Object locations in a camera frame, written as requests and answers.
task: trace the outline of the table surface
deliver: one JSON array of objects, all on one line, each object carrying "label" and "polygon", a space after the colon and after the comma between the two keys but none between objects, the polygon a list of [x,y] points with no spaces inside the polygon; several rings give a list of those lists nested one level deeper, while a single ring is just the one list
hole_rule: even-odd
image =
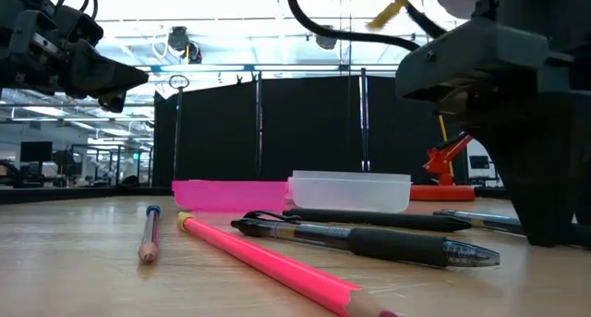
[{"label": "table surface", "polygon": [[[160,259],[139,265],[148,205],[163,207]],[[413,202],[513,214],[507,201]],[[332,316],[224,252],[176,228],[170,197],[52,201],[0,206],[3,317]],[[197,213],[235,233],[240,214]],[[591,252],[531,247],[479,229],[448,235],[501,253],[501,266],[436,269],[358,257],[293,242],[249,238],[357,283],[400,316],[589,316]]]}]

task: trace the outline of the pink container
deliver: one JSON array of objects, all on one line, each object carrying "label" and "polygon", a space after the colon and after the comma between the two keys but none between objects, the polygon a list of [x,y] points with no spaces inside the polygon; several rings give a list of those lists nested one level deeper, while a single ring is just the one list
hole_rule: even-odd
[{"label": "pink container", "polygon": [[285,204],[285,182],[174,181],[176,204],[190,211],[279,212]]}]

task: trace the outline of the black curtain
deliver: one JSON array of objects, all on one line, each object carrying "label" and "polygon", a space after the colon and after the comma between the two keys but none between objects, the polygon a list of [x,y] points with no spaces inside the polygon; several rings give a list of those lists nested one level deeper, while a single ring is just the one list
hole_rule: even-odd
[{"label": "black curtain", "polygon": [[178,179],[256,180],[257,85],[183,95]]},{"label": "black curtain", "polygon": [[261,178],[361,171],[359,77],[262,81]]},{"label": "black curtain", "polygon": [[[368,77],[368,148],[371,172],[411,175],[425,183],[431,176],[422,168],[427,150],[443,141],[432,103],[398,99],[394,78]],[[459,126],[445,121],[448,138],[460,133]],[[467,184],[465,152],[453,161],[456,184]]]},{"label": "black curtain", "polygon": [[154,94],[154,150],[152,186],[172,187],[175,162],[176,98]]}]

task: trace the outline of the ceiling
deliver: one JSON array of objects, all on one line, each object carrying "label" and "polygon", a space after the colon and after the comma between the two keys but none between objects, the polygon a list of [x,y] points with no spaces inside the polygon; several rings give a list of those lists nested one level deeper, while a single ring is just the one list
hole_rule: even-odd
[{"label": "ceiling", "polygon": [[[367,32],[366,24],[392,0],[298,0],[303,10],[322,25],[337,30]],[[450,16],[436,0],[410,0],[419,10],[451,29],[462,20]],[[82,0],[66,0],[81,6]],[[87,13],[92,10],[90,2]],[[334,50],[320,49],[313,34],[305,30],[290,12],[286,0],[99,0],[98,23],[104,37],[97,50],[116,61],[151,72],[150,82],[127,94],[121,115],[104,112],[94,100],[74,101],[65,95],[44,97],[34,91],[4,90],[0,114],[21,120],[70,118],[75,127],[88,131],[113,125],[150,137],[153,94],[175,91],[170,76],[183,72],[189,89],[203,89],[236,83],[237,77],[251,80],[251,71],[262,77],[300,78],[358,74],[393,76],[405,49],[378,43],[338,42]],[[188,66],[179,53],[165,51],[166,34],[173,26],[185,26],[190,40],[203,55],[201,66]],[[415,38],[425,43],[425,33],[404,13],[379,33]],[[33,108],[53,108],[31,110]]]}]

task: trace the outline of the white plastic container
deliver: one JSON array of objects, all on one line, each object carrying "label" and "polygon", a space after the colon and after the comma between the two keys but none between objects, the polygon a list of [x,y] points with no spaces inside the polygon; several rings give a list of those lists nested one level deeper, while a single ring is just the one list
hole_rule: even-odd
[{"label": "white plastic container", "polygon": [[297,207],[399,213],[408,208],[408,175],[294,172],[290,190]]}]

